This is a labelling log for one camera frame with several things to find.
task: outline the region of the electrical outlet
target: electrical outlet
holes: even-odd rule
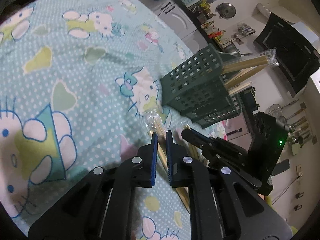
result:
[[[296,170],[297,170],[297,177],[298,177],[300,174],[302,174],[302,167],[301,167],[301,165],[298,165],[298,166],[296,167]]]

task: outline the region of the cabinet handle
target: cabinet handle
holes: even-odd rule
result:
[[[171,12],[174,8],[175,8],[175,6],[172,6],[172,8],[169,11],[165,12],[164,14]]]
[[[169,4],[171,4],[171,2],[168,2],[167,5],[163,6],[160,10],[163,10],[164,8],[166,8]]]

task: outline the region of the teal basket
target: teal basket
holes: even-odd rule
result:
[[[224,87],[228,77],[221,76],[223,57],[232,58],[209,44],[161,78],[162,104],[202,128],[238,116],[241,113],[239,98],[229,96]]]

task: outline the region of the blue eye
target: blue eye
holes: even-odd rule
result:
[[[11,155],[11,163],[12,163],[12,166],[16,168],[16,167],[17,167],[17,162],[18,162],[18,161],[17,161],[17,157],[16,157],[14,154],[12,154],[12,155]]]
[[[14,186],[9,185],[9,186],[7,187],[7,190],[8,190],[10,193],[13,193],[13,192],[14,192]]]
[[[3,130],[2,130],[2,136],[3,136],[3,137],[7,137],[8,135],[9,135],[8,129],[3,129]]]

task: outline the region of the silver screw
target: silver screw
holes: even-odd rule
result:
[[[103,173],[103,168],[96,167],[96,168],[94,168],[93,173],[96,175],[100,175],[101,173]]]
[[[189,157],[189,156],[183,157],[182,160],[183,160],[183,162],[185,162],[185,163],[191,163],[191,162],[192,162],[192,158]]]
[[[230,174],[231,173],[231,170],[230,170],[230,168],[228,168],[228,167],[222,167],[221,168],[221,172],[223,173],[223,174]]]
[[[142,162],[142,159],[140,157],[136,156],[136,157],[133,157],[131,161],[133,163],[140,163],[140,162]]]

